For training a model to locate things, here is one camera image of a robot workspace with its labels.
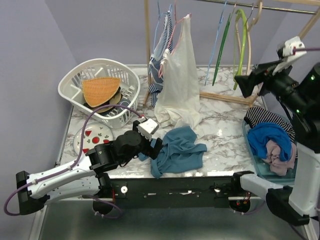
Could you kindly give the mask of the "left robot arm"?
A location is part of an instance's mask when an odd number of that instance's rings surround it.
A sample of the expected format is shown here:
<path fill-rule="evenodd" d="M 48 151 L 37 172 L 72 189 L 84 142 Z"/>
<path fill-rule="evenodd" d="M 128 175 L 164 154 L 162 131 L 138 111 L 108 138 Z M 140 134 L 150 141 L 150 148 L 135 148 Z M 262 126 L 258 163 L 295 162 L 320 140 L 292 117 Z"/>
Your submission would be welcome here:
<path fill-rule="evenodd" d="M 142 153 L 153 160 L 163 147 L 160 138 L 152 144 L 135 130 L 126 131 L 115 140 L 98 144 L 85 155 L 59 167 L 40 173 L 20 171 L 15 175 L 20 215 L 29 215 L 41 210 L 55 195 L 63 196 L 62 186 L 126 166 L 131 159 Z"/>

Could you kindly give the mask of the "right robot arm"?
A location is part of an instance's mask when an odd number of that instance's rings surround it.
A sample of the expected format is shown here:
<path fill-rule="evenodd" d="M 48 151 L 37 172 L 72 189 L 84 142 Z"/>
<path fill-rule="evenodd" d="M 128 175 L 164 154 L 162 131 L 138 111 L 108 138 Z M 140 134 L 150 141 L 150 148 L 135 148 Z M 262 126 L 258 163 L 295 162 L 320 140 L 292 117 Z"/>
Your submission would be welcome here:
<path fill-rule="evenodd" d="M 260 95 L 273 94 L 284 109 L 292 112 L 298 161 L 294 185 L 279 185 L 251 171 L 233 174 L 230 191 L 241 196 L 251 192 L 265 200 L 272 214 L 293 226 L 320 216 L 320 64 L 316 63 L 301 83 L 290 70 L 272 74 L 273 62 L 258 65 L 248 76 L 235 76 L 242 95 L 249 97 L 256 85 Z"/>

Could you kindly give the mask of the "teal blue tank top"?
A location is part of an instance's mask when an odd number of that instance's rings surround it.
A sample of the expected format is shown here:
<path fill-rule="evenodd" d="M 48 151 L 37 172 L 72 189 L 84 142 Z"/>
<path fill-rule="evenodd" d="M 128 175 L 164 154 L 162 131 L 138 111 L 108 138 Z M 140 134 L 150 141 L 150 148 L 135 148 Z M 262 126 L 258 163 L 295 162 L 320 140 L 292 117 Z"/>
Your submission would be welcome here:
<path fill-rule="evenodd" d="M 195 143 L 196 133 L 190 126 L 174 128 L 163 139 L 163 147 L 156 159 L 150 161 L 151 175 L 159 179 L 164 173 L 180 174 L 203 167 L 207 146 Z"/>

